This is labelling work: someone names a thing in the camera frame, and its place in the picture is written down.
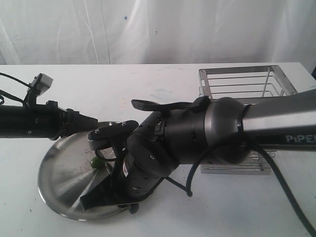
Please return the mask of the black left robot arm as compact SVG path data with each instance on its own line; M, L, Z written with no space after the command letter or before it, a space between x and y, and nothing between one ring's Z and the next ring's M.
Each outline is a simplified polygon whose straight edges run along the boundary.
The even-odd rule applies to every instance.
M98 119L72 109L61 109L54 101L45 105L1 106L1 138L48 138L57 140L98 127Z

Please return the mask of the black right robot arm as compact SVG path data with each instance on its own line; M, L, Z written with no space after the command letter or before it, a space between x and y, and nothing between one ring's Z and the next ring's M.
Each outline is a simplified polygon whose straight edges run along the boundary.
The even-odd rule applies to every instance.
M194 102L158 104L133 100L148 111L142 122L128 120L99 128L87 138L97 156L112 148L114 168L80 198L84 210L99 206L130 207L150 196L181 164L192 166L186 185L203 162L239 164L251 150L313 151L316 148L316 92L244 104L204 96Z

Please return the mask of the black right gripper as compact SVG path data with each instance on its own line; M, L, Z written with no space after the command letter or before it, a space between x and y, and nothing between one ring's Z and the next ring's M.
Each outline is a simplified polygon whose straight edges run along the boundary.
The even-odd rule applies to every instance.
M135 206L148 198L173 171L173 157L162 148L114 150L108 159L101 149L96 154L110 165L111 173L80 197L84 210L100 206Z

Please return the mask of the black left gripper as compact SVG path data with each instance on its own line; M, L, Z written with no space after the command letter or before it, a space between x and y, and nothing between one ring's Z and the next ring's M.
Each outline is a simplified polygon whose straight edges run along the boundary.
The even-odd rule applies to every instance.
M57 123L57 128L54 129L53 135L49 136L50 140L57 140L58 138L69 137L80 132L92 131L98 127L98 119L88 117L74 111L72 109L61 109L58 107L58 102L47 101L46 105L53 109Z

